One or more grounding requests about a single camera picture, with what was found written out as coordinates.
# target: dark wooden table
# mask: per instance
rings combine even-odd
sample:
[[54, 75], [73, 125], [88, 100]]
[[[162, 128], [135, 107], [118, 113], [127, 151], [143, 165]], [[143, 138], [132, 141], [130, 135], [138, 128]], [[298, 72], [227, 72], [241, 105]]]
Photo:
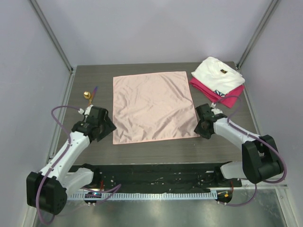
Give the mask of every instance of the dark wooden table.
[[[226, 62], [235, 68], [233, 62]], [[160, 63], [160, 64], [127, 64], [127, 65], [96, 65], [78, 66], [68, 105], [85, 108], [88, 104], [83, 97], [84, 91], [92, 91], [98, 86], [93, 104], [109, 110], [112, 119], [113, 112], [113, 77], [165, 71], [186, 71], [188, 80], [199, 65], [194, 63]], [[195, 107], [204, 103], [211, 103], [200, 91], [190, 86], [190, 92]], [[243, 107], [233, 118], [241, 127], [255, 132], [244, 94], [241, 95]], [[229, 109], [218, 105], [223, 113], [231, 114], [235, 108]], [[66, 111], [64, 126], [71, 129], [82, 116], [75, 110]], [[66, 141], [66, 135], [60, 136], [61, 147]], [[164, 140], [134, 144], [113, 145], [112, 134], [99, 143], [92, 142], [78, 157], [75, 165], [88, 163], [92, 165], [105, 164], [146, 164], [146, 163], [215, 163], [241, 160], [241, 151], [226, 139], [213, 135], [210, 140], [203, 138], [189, 138], [179, 140]]]

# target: pink cloth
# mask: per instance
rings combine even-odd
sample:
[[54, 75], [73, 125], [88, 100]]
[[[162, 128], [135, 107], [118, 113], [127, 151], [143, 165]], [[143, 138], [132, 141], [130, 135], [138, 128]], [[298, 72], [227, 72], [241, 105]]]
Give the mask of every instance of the pink cloth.
[[186, 72], [114, 77], [113, 144], [198, 137]]
[[[196, 89], [201, 91], [212, 102], [215, 102], [222, 98], [194, 77], [190, 80], [189, 83], [193, 87], [195, 87]], [[243, 90], [244, 90], [244, 85], [240, 85], [237, 88], [235, 88], [234, 90], [232, 90], [231, 92], [229, 92], [226, 96], [239, 96], [239, 95], [241, 95]], [[227, 99], [221, 101], [221, 103], [223, 105], [227, 106], [228, 108], [232, 108], [232, 106], [236, 103], [236, 101], [237, 101], [237, 98], [227, 98]]]

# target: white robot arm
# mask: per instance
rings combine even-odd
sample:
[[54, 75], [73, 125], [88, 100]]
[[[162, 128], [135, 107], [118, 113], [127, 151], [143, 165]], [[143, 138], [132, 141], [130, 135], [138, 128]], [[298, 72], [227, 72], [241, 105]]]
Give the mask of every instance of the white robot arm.
[[67, 173], [81, 152], [95, 139], [100, 141], [116, 129], [104, 108], [90, 105], [83, 121], [77, 122], [70, 133], [71, 143], [67, 140], [56, 156], [39, 171], [31, 172], [27, 177], [27, 203], [36, 206], [36, 195], [42, 179], [47, 176], [39, 196], [40, 209], [57, 215], [64, 208], [67, 197], [88, 184], [98, 184], [100, 171], [94, 166], [84, 164], [77, 172]]
[[221, 166], [225, 179], [245, 178], [252, 183], [259, 183], [283, 172], [283, 164], [269, 147], [276, 151], [276, 143], [269, 136], [260, 136], [229, 121], [221, 110], [204, 104], [196, 108], [200, 118], [195, 132], [203, 138], [210, 139], [212, 134], [220, 135], [242, 151], [241, 162], [229, 162]]

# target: folded white t-shirt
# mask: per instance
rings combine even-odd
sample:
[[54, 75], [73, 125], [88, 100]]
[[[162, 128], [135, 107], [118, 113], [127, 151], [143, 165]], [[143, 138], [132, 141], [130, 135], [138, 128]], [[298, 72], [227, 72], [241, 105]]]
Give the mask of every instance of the folded white t-shirt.
[[213, 57], [205, 59], [191, 74], [220, 96], [225, 96], [245, 82], [240, 73]]

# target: small gold figurine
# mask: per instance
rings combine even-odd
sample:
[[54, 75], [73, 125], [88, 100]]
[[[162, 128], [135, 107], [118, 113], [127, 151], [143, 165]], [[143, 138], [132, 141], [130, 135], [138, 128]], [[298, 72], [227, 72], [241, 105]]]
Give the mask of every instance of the small gold figurine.
[[90, 98], [91, 98], [91, 94], [90, 94], [89, 91], [85, 91], [85, 92], [83, 93], [83, 96], [84, 96], [84, 98], [86, 98], [86, 99], [90, 99]]

